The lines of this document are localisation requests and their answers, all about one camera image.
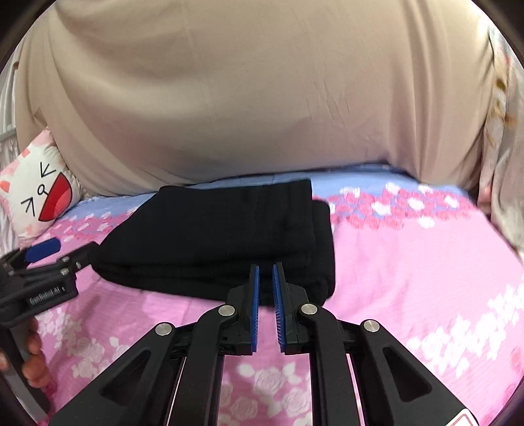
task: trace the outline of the black cloth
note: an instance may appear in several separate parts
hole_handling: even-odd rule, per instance
[[[92,256],[103,278],[138,289],[223,301],[261,267],[261,304],[272,305],[271,267],[322,305],[335,288],[329,206],[311,182],[241,188],[163,187],[117,226]]]

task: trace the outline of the round metal pivot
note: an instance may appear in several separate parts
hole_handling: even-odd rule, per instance
[[[169,333],[171,333],[173,331],[173,327],[171,327],[171,324],[168,324],[168,323],[162,323],[162,324],[158,324],[156,327],[155,327],[155,332],[159,335],[159,336],[167,336]]]
[[[300,310],[305,315],[314,315],[319,311],[319,309],[312,303],[306,303],[305,305],[302,305],[302,308],[300,308]]]
[[[375,333],[380,329],[380,324],[377,323],[374,319],[368,319],[364,323],[364,328],[371,333]]]
[[[235,313],[235,308],[231,305],[224,305],[219,308],[219,314],[222,316],[231,316]]]

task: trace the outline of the gray handle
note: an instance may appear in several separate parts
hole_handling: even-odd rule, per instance
[[[9,361],[9,370],[3,373],[11,386],[20,404],[36,422],[46,419],[49,412],[49,401],[40,389],[32,388],[21,372],[22,364],[30,357],[27,351],[27,338],[29,336],[29,322],[21,324],[7,331],[11,335],[10,347],[5,347],[4,353]]]

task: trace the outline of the bed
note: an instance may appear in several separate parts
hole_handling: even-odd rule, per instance
[[[488,426],[524,374],[523,269],[467,195],[419,185],[387,166],[224,180],[199,188],[308,177],[331,207],[336,290],[325,307],[375,318]],[[152,194],[80,202],[44,234],[61,253],[102,241]],[[79,297],[39,315],[60,409],[155,324],[196,321],[216,302],[140,291],[79,273]],[[309,361],[279,353],[274,313],[260,312],[258,352],[227,357],[220,426],[312,425]]]

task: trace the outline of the human hand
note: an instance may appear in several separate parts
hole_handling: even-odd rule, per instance
[[[31,318],[29,321],[30,333],[27,338],[27,350],[31,357],[22,366],[22,374],[26,377],[29,385],[34,388],[43,388],[51,380],[46,358],[42,352],[42,339],[38,335],[38,321]],[[5,354],[0,351],[0,371],[9,370],[9,362]]]

